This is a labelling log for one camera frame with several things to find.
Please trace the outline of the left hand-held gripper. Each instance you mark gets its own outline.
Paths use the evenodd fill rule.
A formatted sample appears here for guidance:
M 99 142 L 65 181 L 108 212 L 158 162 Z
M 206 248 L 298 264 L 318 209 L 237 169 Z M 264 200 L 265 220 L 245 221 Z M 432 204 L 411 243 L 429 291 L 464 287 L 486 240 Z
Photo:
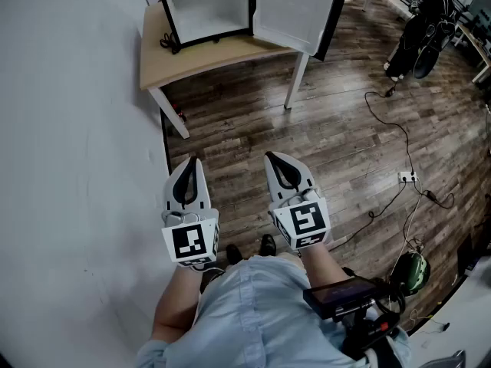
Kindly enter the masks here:
M 164 186 L 163 239 L 170 260 L 181 267 L 204 266 L 217 259 L 219 212 L 211 199 L 203 164 L 192 156 L 178 165 Z

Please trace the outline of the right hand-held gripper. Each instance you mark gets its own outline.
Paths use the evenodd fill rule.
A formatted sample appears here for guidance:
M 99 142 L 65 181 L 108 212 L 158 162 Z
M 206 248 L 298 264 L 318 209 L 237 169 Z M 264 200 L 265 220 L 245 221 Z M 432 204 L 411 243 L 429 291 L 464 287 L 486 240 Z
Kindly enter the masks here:
M 331 232 L 327 202 L 313 189 L 310 169 L 277 151 L 268 151 L 263 160 L 272 199 L 269 214 L 290 249 L 325 243 Z

